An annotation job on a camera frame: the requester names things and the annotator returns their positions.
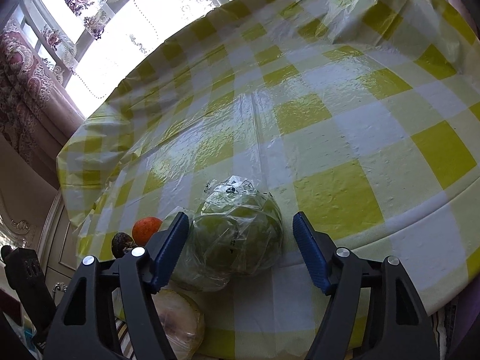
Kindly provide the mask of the dark wrinkled fruit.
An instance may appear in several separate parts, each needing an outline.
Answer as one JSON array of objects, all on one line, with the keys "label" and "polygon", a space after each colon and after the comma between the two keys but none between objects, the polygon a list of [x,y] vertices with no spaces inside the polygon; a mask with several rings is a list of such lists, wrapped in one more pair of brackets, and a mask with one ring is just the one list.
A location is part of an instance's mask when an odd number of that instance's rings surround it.
[{"label": "dark wrinkled fruit", "polygon": [[134,239],[125,232],[117,232],[112,237],[111,250],[114,258],[122,258],[136,246]]}]

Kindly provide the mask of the small orange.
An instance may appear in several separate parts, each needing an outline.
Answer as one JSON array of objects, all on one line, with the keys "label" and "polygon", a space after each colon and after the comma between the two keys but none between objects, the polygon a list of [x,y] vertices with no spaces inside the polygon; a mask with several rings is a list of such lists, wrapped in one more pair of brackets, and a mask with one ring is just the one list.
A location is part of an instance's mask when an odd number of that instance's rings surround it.
[{"label": "small orange", "polygon": [[149,239],[160,230],[162,220],[156,217],[139,219],[132,229],[132,238],[139,246],[145,246]]}]

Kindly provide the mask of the cut fruit half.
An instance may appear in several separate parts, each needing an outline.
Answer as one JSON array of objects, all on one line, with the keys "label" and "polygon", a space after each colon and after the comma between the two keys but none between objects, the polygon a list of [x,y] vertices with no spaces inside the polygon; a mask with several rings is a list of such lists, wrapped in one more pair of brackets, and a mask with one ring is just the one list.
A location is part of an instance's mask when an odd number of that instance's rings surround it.
[{"label": "cut fruit half", "polygon": [[183,293],[163,289],[153,296],[163,331],[177,359],[192,359],[203,342],[204,313]]}]

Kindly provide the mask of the cream carved cabinet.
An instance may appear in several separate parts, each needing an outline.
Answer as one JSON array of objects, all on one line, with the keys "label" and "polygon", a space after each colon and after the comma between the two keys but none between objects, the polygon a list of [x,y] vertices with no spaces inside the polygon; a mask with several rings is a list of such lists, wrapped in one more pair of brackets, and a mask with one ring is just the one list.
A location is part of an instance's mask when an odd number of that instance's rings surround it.
[{"label": "cream carved cabinet", "polygon": [[46,286],[56,304],[67,291],[77,269],[75,228],[71,225],[62,194],[58,193],[41,228],[22,219],[16,222],[1,203],[1,245],[37,251]]}]

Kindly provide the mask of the green fruit half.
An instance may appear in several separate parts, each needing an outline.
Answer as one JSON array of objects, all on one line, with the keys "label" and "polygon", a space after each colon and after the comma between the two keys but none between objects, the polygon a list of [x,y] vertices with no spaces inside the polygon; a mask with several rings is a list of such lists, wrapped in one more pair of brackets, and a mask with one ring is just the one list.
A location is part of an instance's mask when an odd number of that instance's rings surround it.
[{"label": "green fruit half", "polygon": [[212,182],[191,215],[172,281],[191,292],[217,292],[234,276],[272,267],[281,254],[281,211],[272,194],[232,175]]}]

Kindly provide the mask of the sheer floral window valance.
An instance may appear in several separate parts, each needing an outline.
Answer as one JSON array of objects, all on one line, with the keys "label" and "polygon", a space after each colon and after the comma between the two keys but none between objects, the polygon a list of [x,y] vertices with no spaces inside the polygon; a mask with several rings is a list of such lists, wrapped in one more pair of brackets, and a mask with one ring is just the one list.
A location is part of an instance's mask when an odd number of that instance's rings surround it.
[{"label": "sheer floral window valance", "polygon": [[127,67],[216,5],[214,0],[38,0],[44,36],[72,75]]}]

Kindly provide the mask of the pink floral curtain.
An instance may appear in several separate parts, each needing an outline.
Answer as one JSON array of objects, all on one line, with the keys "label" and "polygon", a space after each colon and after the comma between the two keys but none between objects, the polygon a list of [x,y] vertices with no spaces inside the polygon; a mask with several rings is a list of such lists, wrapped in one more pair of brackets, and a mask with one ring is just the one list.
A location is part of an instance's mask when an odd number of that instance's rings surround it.
[{"label": "pink floral curtain", "polygon": [[25,161],[56,159],[84,116],[14,18],[1,30],[1,134]]}]

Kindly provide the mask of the green checkered plastic tablecloth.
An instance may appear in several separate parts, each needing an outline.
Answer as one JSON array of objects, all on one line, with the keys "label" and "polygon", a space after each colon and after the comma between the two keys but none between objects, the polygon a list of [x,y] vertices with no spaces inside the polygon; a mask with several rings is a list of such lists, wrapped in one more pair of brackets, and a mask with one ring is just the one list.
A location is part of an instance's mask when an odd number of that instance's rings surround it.
[{"label": "green checkered plastic tablecloth", "polygon": [[234,0],[166,40],[57,158],[76,255],[242,176],[283,219],[276,265],[198,293],[201,353],[302,359],[326,308],[292,234],[394,255],[428,312],[479,273],[479,39],[445,0]]}]

